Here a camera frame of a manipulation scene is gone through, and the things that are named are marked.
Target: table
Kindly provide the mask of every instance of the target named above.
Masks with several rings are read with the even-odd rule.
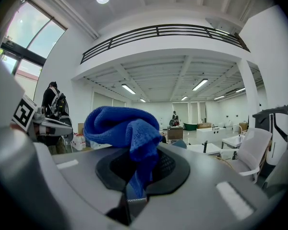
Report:
[[[225,137],[226,129],[225,128],[202,128],[197,129],[197,139],[204,143],[205,141],[208,142],[215,142],[220,141],[222,138]]]
[[[182,127],[170,127],[168,126],[168,140],[179,140],[183,139],[183,128]]]
[[[241,146],[242,141],[243,137],[241,137],[241,135],[222,139],[221,149],[223,149],[224,144],[228,145],[230,148],[238,148]]]
[[[219,156],[221,151],[221,148],[212,143],[207,144],[206,153],[204,153],[204,145],[188,145],[187,149],[198,153],[214,156]]]

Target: blue towel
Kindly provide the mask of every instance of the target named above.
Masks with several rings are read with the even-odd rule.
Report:
[[[138,162],[130,184],[142,197],[159,159],[156,147],[162,136],[155,117],[135,108],[102,106],[86,118],[84,136],[99,144],[130,148],[130,159]]]

